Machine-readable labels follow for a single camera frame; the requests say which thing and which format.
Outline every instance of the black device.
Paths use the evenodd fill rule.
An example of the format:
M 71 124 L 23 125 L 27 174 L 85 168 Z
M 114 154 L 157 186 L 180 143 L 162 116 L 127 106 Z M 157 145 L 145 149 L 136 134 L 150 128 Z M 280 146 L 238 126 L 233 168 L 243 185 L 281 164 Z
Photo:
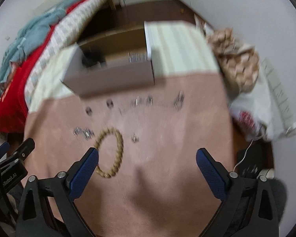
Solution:
M 200 236 L 278 237 L 283 213 L 276 208 L 270 184 L 278 181 L 272 182 L 265 176 L 243 178 L 236 172 L 228 172 L 205 148 L 197 151 L 196 162 L 212 193 L 222 201 Z
M 237 163 L 244 157 L 246 149 L 237 152 Z M 251 145 L 245 160 L 237 166 L 240 176 L 255 179 L 262 169 L 267 168 L 267 155 L 260 142 Z
M 18 148 L 22 153 L 18 151 L 2 162 L 3 167 L 8 166 L 2 172 L 7 174 L 4 179 L 10 179 L 8 174 L 11 170 L 22 167 L 22 162 L 18 164 L 15 161 L 20 160 L 24 152 L 28 155 L 28 148 L 24 147 L 26 145 L 23 144 L 23 148 L 22 145 Z M 53 178 L 41 180 L 30 176 L 19 205 L 15 236 L 95 236 L 81 217 L 74 200 L 81 196 L 98 159 L 98 151 L 90 148 L 67 172 L 61 171 Z M 214 196 L 222 201 L 212 220 L 200 234 L 201 237 L 278 237 L 280 218 L 276 211 L 271 181 L 264 176 L 247 179 L 236 172 L 228 172 L 205 148 L 197 151 L 196 163 Z M 15 180 L 13 178 L 6 183 L 5 187 L 8 189 L 10 185 L 16 184 L 25 172 L 26 169 Z M 63 222 L 54 217 L 48 197 L 54 197 Z M 7 236 L 3 228 L 0 228 L 0 236 Z
M 8 143 L 0 146 L 0 158 L 8 151 L 9 146 Z M 28 157 L 34 148 L 35 143 L 33 139 L 28 138 L 16 149 L 12 156 L 0 162 L 1 184 L 5 195 L 27 175 L 24 159 Z M 11 217 L 0 192 L 0 236 L 8 236 L 6 230 L 13 230 L 14 227 L 15 221 Z

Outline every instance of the white cable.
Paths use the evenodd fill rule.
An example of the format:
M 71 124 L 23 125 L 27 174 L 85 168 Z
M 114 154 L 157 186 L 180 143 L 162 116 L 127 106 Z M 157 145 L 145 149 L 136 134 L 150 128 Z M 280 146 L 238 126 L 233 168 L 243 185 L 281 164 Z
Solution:
M 248 146 L 248 148 L 246 149 L 246 151 L 245 151 L 245 155 L 243 156 L 243 159 L 242 160 L 240 160 L 235 166 L 234 166 L 234 170 L 236 169 L 236 167 L 237 166 L 239 166 L 240 165 L 240 163 L 245 159 L 245 156 L 246 156 L 246 153 L 247 153 L 247 151 L 248 151 L 248 149 L 251 147 L 251 145 L 252 145 L 252 143 L 253 143 L 253 139 L 251 140 L 251 143 L 250 143 L 250 145 Z

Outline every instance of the screw head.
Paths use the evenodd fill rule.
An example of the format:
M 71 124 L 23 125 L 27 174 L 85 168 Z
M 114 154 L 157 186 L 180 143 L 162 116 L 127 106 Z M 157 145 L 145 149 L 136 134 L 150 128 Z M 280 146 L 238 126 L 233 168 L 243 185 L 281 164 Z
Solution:
M 238 174 L 236 172 L 230 172 L 229 175 L 232 178 L 237 178 L 238 177 Z
M 28 179 L 29 182 L 33 182 L 36 179 L 35 175 L 31 175 Z
M 138 142 L 139 141 L 138 137 L 135 134 L 132 136 L 132 141 L 133 142 Z
M 267 178 L 264 175 L 260 175 L 259 178 L 262 182 L 266 182 L 266 180 L 267 180 Z
M 64 178 L 65 176 L 66 176 L 66 172 L 64 172 L 64 171 L 61 171 L 57 174 L 58 178 Z

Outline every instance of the fabric pile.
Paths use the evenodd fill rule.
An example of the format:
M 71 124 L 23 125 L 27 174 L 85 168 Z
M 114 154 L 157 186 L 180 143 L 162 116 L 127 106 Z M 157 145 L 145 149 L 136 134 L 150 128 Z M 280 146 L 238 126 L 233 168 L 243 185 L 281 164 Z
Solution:
M 230 88 L 238 93 L 252 91 L 259 73 L 259 55 L 254 46 L 236 39 L 231 28 L 214 31 L 207 42 Z
M 19 30 L 0 68 L 0 132 L 24 131 L 26 84 L 32 93 L 49 58 L 78 39 L 105 1 L 64 0 Z
M 265 59 L 260 67 L 254 46 L 235 38 L 232 28 L 214 31 L 204 24 L 203 30 L 223 73 L 229 112 L 246 140 L 272 141 L 295 134 L 294 115 L 292 112 L 283 115 L 281 109 L 285 106 L 284 110 L 287 110 L 288 98 L 282 91 L 283 104 L 274 93 L 272 86 L 278 87 L 280 80 L 270 62 Z

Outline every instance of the red blanket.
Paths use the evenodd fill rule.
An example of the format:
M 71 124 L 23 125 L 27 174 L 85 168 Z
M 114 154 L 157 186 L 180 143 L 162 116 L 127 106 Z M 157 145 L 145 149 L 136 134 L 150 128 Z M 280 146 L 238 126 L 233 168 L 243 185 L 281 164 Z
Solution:
M 69 8 L 66 12 L 69 14 L 75 7 L 86 0 L 81 0 Z M 32 52 L 32 54 L 16 69 L 16 73 L 0 98 L 0 132 L 21 133 L 24 132 L 25 121 L 28 108 L 24 99 L 24 87 L 35 63 L 40 58 L 47 46 L 55 26 L 51 26 L 44 43 Z

